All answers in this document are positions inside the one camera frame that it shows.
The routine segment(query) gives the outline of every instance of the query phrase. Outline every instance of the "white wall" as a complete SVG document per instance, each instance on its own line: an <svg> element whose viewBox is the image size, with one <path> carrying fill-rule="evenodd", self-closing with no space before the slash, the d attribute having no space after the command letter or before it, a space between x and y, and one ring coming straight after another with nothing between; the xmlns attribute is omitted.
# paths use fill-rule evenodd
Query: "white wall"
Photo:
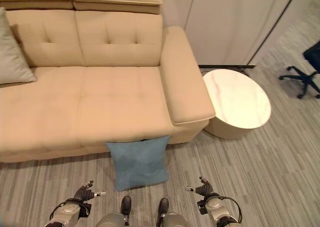
<svg viewBox="0 0 320 227"><path fill-rule="evenodd" d="M292 0L287 10L285 11L285 14L281 17L272 33L268 36L262 47L250 62L251 65L257 64L257 62L264 56L264 54L266 54L268 49L271 48L275 44L277 39L286 31L289 24L302 13L304 8L310 2L311 0Z"/></svg>
<svg viewBox="0 0 320 227"><path fill-rule="evenodd" d="M246 65L289 0L194 0L186 34L199 65Z"/></svg>
<svg viewBox="0 0 320 227"><path fill-rule="evenodd" d="M161 14L164 26L186 26L192 0L163 0Z"/></svg>
<svg viewBox="0 0 320 227"><path fill-rule="evenodd" d="M164 26L185 29L199 65L246 65L289 0L163 0ZM255 64L310 0L294 0Z"/></svg>

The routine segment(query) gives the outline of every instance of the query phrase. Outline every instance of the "blue pillow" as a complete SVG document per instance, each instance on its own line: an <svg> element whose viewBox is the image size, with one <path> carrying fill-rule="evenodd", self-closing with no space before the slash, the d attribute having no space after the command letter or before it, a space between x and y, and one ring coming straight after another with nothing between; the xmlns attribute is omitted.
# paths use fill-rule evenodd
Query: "blue pillow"
<svg viewBox="0 0 320 227"><path fill-rule="evenodd" d="M106 143L115 165L115 190L124 191L166 181L165 152L169 137Z"/></svg>

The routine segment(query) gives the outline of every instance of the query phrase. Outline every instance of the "chair base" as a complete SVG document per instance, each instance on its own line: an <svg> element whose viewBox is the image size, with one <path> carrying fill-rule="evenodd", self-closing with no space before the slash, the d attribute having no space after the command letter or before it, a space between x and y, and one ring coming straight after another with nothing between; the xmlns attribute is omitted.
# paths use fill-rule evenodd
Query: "chair base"
<svg viewBox="0 0 320 227"><path fill-rule="evenodd" d="M300 93L296 96L298 99L302 99L305 96L309 86L312 86L318 92L318 94L315 97L317 99L320 99L320 88L313 81L313 78L315 77L316 74L319 74L319 72L315 71L312 74L308 75L308 74L302 72L300 69L298 69L295 66L289 66L286 69L288 71L291 69L294 69L299 75L281 75L279 77L279 80L283 80L284 78L289 78L289 79L300 80L304 84L302 93Z"/></svg>

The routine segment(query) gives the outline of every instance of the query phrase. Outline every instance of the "round side table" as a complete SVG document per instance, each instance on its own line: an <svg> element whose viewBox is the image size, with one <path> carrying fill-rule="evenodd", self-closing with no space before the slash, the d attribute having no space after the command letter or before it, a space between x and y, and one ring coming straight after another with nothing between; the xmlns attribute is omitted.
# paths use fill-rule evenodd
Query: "round side table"
<svg viewBox="0 0 320 227"><path fill-rule="evenodd" d="M237 139L269 120L268 96L251 78L234 70L215 69L203 80L216 113L204 128L209 133Z"/></svg>

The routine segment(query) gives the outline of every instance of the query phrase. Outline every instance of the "gray pillow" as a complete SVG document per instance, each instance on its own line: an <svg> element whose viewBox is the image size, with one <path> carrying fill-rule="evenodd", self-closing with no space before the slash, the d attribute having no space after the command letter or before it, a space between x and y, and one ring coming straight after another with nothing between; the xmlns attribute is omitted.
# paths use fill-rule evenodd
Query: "gray pillow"
<svg viewBox="0 0 320 227"><path fill-rule="evenodd" d="M0 7L0 84L36 81Z"/></svg>
<svg viewBox="0 0 320 227"><path fill-rule="evenodd" d="M166 181L165 152L169 137L106 143L115 165L115 190L124 191Z"/></svg>

